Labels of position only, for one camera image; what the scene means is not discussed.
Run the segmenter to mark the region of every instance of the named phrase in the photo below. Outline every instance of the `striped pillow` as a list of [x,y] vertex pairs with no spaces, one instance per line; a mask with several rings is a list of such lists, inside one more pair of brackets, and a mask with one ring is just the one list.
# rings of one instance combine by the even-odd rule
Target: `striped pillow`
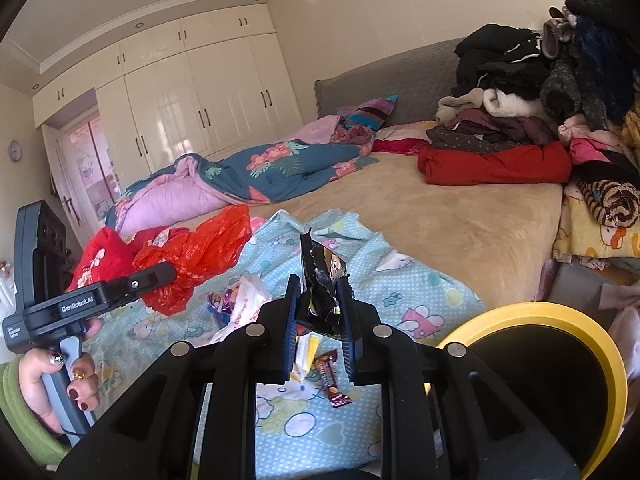
[[397,100],[397,95],[391,95],[386,99],[367,101],[344,118],[344,126],[347,129],[354,126],[366,126],[376,132],[394,111]]

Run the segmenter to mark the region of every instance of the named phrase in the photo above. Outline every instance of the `light blue sheet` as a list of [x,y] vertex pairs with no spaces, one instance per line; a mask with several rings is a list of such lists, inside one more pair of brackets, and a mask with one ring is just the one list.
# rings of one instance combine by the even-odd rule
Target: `light blue sheet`
[[[289,275],[302,275],[300,233],[308,226],[316,240],[347,261],[355,297],[375,305],[384,323],[416,340],[437,344],[484,311],[482,301],[468,287],[392,252],[383,235],[360,224],[355,213],[329,210],[303,224],[281,210],[255,233],[233,269],[196,288],[186,311],[167,318],[137,302],[107,314],[105,327],[85,348],[94,355],[102,375],[98,414],[172,342],[220,328],[207,310],[210,292],[223,292],[242,274],[258,273],[274,298],[282,296]],[[323,338],[318,353],[333,348],[338,349],[338,385],[353,399],[352,404],[332,408],[314,370],[303,384],[258,385],[259,479],[300,478],[321,470],[358,467],[379,457],[380,389],[349,384],[339,342]]]

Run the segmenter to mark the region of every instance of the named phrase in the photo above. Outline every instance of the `beige bed sheet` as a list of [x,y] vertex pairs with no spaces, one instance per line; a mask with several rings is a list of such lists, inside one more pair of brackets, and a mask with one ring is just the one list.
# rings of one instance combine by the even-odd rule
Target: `beige bed sheet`
[[[488,308],[533,299],[558,230],[561,186],[430,186],[414,156],[372,155],[380,162],[292,200],[252,206],[251,214],[286,209],[308,221],[331,208],[354,211],[396,250],[465,283]],[[180,225],[193,229],[214,214]]]

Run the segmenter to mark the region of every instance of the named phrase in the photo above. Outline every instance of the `green sleeve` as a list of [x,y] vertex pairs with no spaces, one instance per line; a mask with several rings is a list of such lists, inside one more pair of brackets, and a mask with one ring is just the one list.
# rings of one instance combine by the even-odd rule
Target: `green sleeve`
[[18,382],[20,357],[0,364],[0,410],[39,466],[58,465],[69,449],[43,428],[24,402]]

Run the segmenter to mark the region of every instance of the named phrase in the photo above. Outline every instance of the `gray headboard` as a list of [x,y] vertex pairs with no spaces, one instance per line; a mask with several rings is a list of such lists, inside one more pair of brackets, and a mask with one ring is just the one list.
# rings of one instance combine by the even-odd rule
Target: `gray headboard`
[[438,99],[450,95],[456,85],[458,57],[453,51],[461,40],[414,48],[316,81],[318,117],[335,114],[341,107],[397,94],[398,104],[385,126],[434,119]]

